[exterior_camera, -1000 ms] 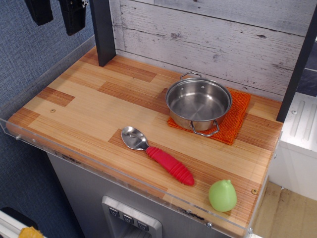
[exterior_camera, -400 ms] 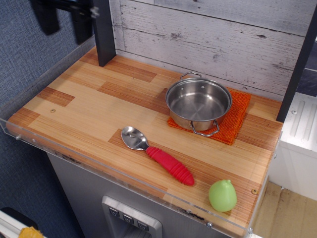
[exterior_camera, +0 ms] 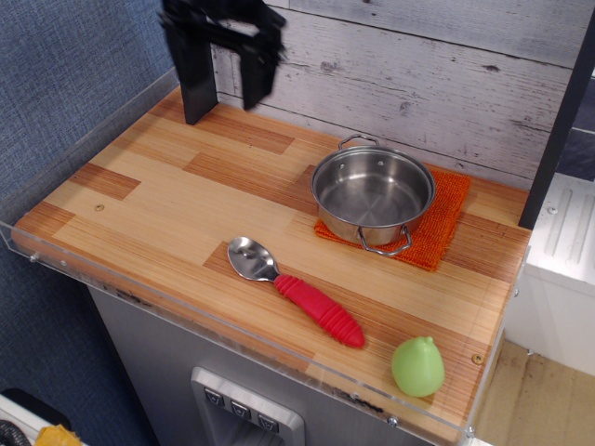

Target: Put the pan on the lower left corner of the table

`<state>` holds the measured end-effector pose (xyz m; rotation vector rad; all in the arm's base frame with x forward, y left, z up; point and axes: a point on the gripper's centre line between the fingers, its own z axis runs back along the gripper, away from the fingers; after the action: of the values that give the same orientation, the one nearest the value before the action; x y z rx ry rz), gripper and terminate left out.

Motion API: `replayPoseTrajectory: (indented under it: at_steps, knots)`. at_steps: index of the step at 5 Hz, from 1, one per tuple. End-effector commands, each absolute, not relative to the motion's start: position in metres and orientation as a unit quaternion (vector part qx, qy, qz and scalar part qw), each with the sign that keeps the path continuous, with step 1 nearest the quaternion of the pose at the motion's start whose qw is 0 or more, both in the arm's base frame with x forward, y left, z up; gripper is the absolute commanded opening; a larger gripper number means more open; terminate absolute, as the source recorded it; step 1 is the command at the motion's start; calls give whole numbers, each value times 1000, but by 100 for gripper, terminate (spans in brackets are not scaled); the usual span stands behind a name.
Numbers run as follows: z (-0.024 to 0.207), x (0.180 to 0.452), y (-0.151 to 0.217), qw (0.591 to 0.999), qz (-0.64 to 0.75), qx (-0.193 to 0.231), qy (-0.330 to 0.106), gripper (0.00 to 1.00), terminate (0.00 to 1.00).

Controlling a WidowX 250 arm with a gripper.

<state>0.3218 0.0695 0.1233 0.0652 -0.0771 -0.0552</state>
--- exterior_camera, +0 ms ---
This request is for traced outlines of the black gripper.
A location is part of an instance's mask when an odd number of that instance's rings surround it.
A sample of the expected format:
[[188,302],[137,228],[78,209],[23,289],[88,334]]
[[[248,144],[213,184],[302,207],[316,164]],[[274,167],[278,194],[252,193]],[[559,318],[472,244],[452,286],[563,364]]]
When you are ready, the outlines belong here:
[[[264,1],[163,1],[161,21],[180,83],[187,88],[214,86],[209,43],[236,49],[244,110],[255,108],[273,88],[284,56],[286,20]],[[228,21],[254,26],[254,35],[224,26]]]

